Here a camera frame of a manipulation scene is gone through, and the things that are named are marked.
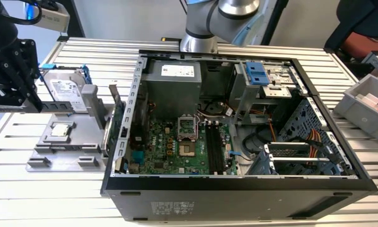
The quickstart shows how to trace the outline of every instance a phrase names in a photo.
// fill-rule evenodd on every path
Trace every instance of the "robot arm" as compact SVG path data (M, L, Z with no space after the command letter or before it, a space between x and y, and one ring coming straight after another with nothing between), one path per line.
M238 46L251 44L264 22L260 0L190 0L183 52L218 53L218 38Z
M15 24L35 25L43 15L36 0L23 0L38 6L34 19L10 17L0 1L0 112L70 112L68 102L43 102L36 94L35 80L40 77L36 43L19 39Z

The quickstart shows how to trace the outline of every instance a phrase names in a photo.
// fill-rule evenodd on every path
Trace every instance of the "metal workbench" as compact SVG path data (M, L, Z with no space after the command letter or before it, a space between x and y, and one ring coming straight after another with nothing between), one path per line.
M118 84L127 100L140 49L178 51L176 42L132 42L71 38L58 42L44 63L79 67L87 64L99 96L114 102L110 84ZM356 78L339 58L323 49L220 44L220 53L291 57L302 65L327 106L334 109ZM44 85L39 94L50 101ZM51 118L50 114L6 114L0 122L0 226L138 226L127 223L110 198L102 198L103 173L28 173L26 163ZM378 186L378 141L345 119L336 121ZM286 226L274 222L146 222L150 226ZM378 193L319 221L302 221L303 227L378 227Z

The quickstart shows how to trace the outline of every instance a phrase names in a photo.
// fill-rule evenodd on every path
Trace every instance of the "motherboard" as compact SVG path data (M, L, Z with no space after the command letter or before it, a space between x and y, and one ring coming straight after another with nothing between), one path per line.
M236 158L228 152L232 139L228 125L200 123L192 116L179 121L152 120L144 150L135 150L134 174L236 175Z

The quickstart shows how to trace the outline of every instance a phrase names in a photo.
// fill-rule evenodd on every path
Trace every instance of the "ram slot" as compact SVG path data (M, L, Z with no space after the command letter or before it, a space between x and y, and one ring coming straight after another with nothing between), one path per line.
M222 150L222 139L219 132L219 125L207 125L207 147L210 159L210 172L211 174L223 174L224 172L224 155Z

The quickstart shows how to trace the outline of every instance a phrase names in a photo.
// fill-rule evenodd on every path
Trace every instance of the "side panel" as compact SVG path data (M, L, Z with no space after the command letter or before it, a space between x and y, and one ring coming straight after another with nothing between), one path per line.
M119 191L111 198L126 220L319 219L367 192L335 191Z

